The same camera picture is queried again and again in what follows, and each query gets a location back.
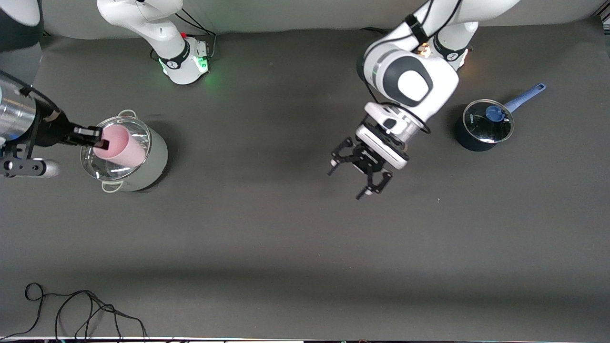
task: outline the gray table surface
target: gray table surface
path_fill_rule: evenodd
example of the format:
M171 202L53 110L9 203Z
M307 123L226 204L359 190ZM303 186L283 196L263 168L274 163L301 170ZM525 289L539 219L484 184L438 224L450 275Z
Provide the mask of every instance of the gray table surface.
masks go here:
M326 176L370 97L366 31L227 34L211 73L172 84L142 39L55 39L35 85L83 125L133 109L169 171L102 193L79 149L38 148L54 179L1 181L0 333L27 328L31 281L89 288L151 336L610 340L610 63L599 19L484 27L449 103L379 197ZM486 153L450 128L461 105L544 82ZM52 335L57 300L32 336ZM62 316L73 333L88 312ZM114 335L105 316L95 335ZM121 321L123 334L138 326Z

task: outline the cable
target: cable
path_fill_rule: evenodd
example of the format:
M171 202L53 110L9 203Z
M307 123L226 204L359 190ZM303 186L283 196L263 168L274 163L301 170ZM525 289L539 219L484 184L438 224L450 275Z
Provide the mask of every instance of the cable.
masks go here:
M52 108L53 110L55 110L56 112L62 112L62 110L57 107L57 105L55 105L55 103L49 99L46 95L44 95L41 91L37 90L36 88L32 87L31 85L23 82L22 80L12 76L11 74L8 74L6 71L0 69L0 74L3 75L5 78L10 79L11 81L19 84L20 86L22 86L26 92L23 93L24 95L27 95L30 92L34 92L36 93L39 97L43 98L43 100L45 100Z
M462 2L462 0L457 0L457 6L456 8L459 6L459 3ZM422 26L424 26L424 24L426 24L426 20L428 20L428 16L430 15L430 12L432 12L432 5L434 4L434 0L430 0L430 5L428 5L428 11L426 11L426 15L423 17L423 21L422 21ZM377 48L379 45L383 44L383 43L389 43L389 42L395 42L397 40L403 40L403 39L407 39L409 37L413 36L413 34L408 34L406 36L402 36L402 37L397 37L397 38L391 38L391 39L387 39L387 40L382 40L381 42L373 45L372 48L370 48L368 50L368 52L364 55L364 58L362 59L362 66L364 67L364 61L367 59L368 55L375 50L375 48Z
M430 12L432 12L432 5L434 4L434 0L430 0L430 4L428 5L428 11L426 12L426 15L423 18L422 21L422 26L424 24L426 24L426 20L428 20L428 16L430 15ZM442 30L443 28L445 28L445 26L447 26L447 24L451 21L451 19L453 19L453 16L455 16L456 12L458 11L459 6L462 4L462 0L457 0L455 7L453 7L453 11L451 12L451 15L449 16L449 18L446 20L446 22L441 25L441 27L434 31L433 34L431 34L429 37L433 37L435 36L440 30ZM411 37L413 34L408 34L404 37L398 37L398 38L392 38L392 39L387 39L387 40L383 40L375 45L373 45L372 48L370 48L368 50L368 52L364 55L364 58L362 59L362 69L364 69L364 61L367 59L368 55L375 49L377 48L380 44L382 43L388 43L388 42L395 42L397 40L402 40L402 39L406 39ZM379 101L377 101L377 98L375 97L375 95L373 94L373 91L370 88L370 85L368 84L368 81L366 80L366 78L364 79L364 84L367 86L368 92L371 94L371 96L373 97L373 99L375 100L376 103L379 104ZM406 112L408 112L409 114L411 114L415 119L417 119L422 125L423 128L421 128L421 130L427 134L430 134L432 131L430 130L430 128L428 127L428 125L426 125L426 123L420 118L418 117L416 114L414 114L413 112L411 112L409 109L404 108L403 106L396 104L396 103L381 103L381 104L389 104L389 105L393 105L396 107L399 107L403 110L405 110Z
M38 287L38 289L40 290L40 296L36 297L36 298L32 298L29 295L30 292L30 288L32 286L36 286ZM123 318L127 318L127 319L132 319L132 320L136 320L139 324L140 324L140 328L142 329L142 338L146 339L146 337L148 337L148 333L146 332L146 328L144 327L144 323L136 317L132 317L129 316L119 310L117 310L113 305L111 304L107 304L104 303L103 301L101 301L97 295L95 295L95 293L93 293L92 291L86 290L86 289L82 289L80 291L76 291L70 294L58 294L58 293L45 293L44 289L42 288L42 286L39 283L29 283L26 286L26 290L25 290L25 297L27 300L29 301L39 301L38 302L38 311L36 313L36 320L34 321L34 324L32 324L32 326L27 329L26 331L23 332L19 332L19 333L13 333L10 334L8 336L4 336L2 338L0 338L0 341L3 341L7 338L13 337L13 336L17 336L20 334L26 334L30 331L32 331L36 325L38 324L38 321L40 320L40 313L42 311L42 306L44 303L44 300L46 297L48 296L55 296L55 297L68 297L60 306L59 310L57 311L57 314L55 316L55 339L56 341L59 341L59 335L58 335L58 324L59 324L59 317L62 313L63 307L70 301L72 300L72 298L74 298L75 296L79 295L79 294L85 294L88 298L89 298L89 302L90 302L90 308L89 308L89 317L87 318L87 320L78 328L78 330L76 330L75 334L74 334L74 338L76 339L78 332L80 332L80 330L85 327L85 336L84 336L84 342L87 341L87 336L88 336L88 329L89 329L89 323L92 320L92 318L95 317L95 315L97 315L98 312L100 311L104 311L104 312L108 312L114 315L114 322L115 322L115 328L117 329L117 334L119 336L119 338L121 339L123 337L123 335L121 334L121 331L119 330L118 327L118 321L117 321L117 316L118 317L123 317ZM93 304L98 305L98 309L94 312L93 311Z
M218 38L218 35L214 35L214 42L212 43L212 53L210 54L210 58L214 57L214 54L216 53L216 39Z
M155 58L153 57L153 52L155 52L154 48L151 49L151 52L148 55L150 56L151 60L157 60L159 58L159 55L157 55L157 58Z
M387 35L389 33L388 30L380 29L378 27L373 27L373 26L363 27L360 30L363 30L363 31L373 31L373 32L377 32L377 33L382 34L382 35Z
M205 27L203 27L203 25L199 24L199 21L197 21L197 19L193 18L193 16L192 16L191 14L189 14L189 13L188 13L188 12L187 12L185 9L182 9L182 11L183 11L184 13L186 13L186 15L188 15L188 17L189 17L189 18L191 18L191 19L192 19L192 20L195 22L195 24L199 25L199 28L200 28L200 29L202 29L203 31L206 31L206 32L207 32L208 34L210 34L210 35L214 35L214 36L216 36L216 33L215 33L215 32L212 32L212 31L210 31L210 30L206 29Z
M453 16L456 14L456 12L458 11L459 6L462 4L462 0L457 0L456 6L453 7L453 12L451 13L451 15L449 16L449 18L447 19L447 21L445 22L445 24L443 24L441 27L439 27L438 30L434 31L433 34L430 35L430 37L435 36L437 33L439 33L440 30L444 29L445 26L447 26L447 24L449 24L449 22L453 19Z
M181 19L183 22L185 22L185 23L187 23L187 24L189 24L189 25L193 26L193 27L194 27L194 28L196 28L196 29L206 31L206 32L207 32L207 34L211 34L211 33L209 33L207 30L205 30L205 29L203 29L203 28L201 28L201 27L199 27L199 26L197 26L197 25L195 25L195 24L191 23L190 21L188 21L188 20L184 19L184 18L183 18L183 17L181 17L181 16L180 16L178 13L176 13L176 17L180 18L180 19Z
M373 97L373 100L375 100L375 102L379 104L377 97L375 97L375 94L373 94L373 91L371 90L371 86L368 85L367 81L364 81L364 85L367 86L368 93L371 94L371 96Z

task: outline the stainless steel pot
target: stainless steel pot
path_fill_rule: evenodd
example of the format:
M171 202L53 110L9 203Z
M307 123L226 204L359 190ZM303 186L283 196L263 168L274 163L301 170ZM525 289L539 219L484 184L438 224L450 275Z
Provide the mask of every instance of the stainless steel pot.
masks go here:
M155 130L139 120L132 110L121 111L117 117L102 121L99 127L122 125L146 151L146 158L136 167L125 167L100 159L91 147L81 149L81 164L93 178L102 182L106 193L130 192L150 186L167 164L167 145Z

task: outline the blue handle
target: blue handle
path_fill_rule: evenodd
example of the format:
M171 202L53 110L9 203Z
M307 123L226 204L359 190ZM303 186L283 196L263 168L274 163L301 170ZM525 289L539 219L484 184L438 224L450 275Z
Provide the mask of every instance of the blue handle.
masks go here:
M536 95L538 95L540 92L542 92L545 89L547 89L547 85L537 84L534 87L531 87L530 89L526 90L525 93L519 95L518 97L514 98L513 100L510 100L504 106L506 106L507 110L510 113L513 113L516 109L519 108L519 106L525 104L526 101L535 97Z

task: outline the pink cup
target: pink cup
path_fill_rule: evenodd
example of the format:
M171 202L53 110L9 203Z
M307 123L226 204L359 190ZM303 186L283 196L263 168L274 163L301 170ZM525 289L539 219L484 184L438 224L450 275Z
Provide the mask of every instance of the pink cup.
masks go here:
M104 128L102 139L108 141L108 150L93 148L93 152L101 159L134 168L142 164L146 158L144 148L123 125L114 124Z

